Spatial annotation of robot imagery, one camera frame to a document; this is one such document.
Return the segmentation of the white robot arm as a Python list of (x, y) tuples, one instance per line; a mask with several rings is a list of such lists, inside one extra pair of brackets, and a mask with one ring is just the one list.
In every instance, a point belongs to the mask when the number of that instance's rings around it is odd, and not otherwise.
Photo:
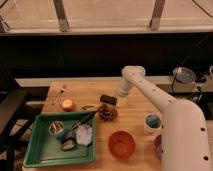
[(213, 171), (205, 116), (187, 99), (175, 98), (145, 78), (142, 66), (125, 66), (116, 89), (136, 87), (162, 114), (161, 171)]

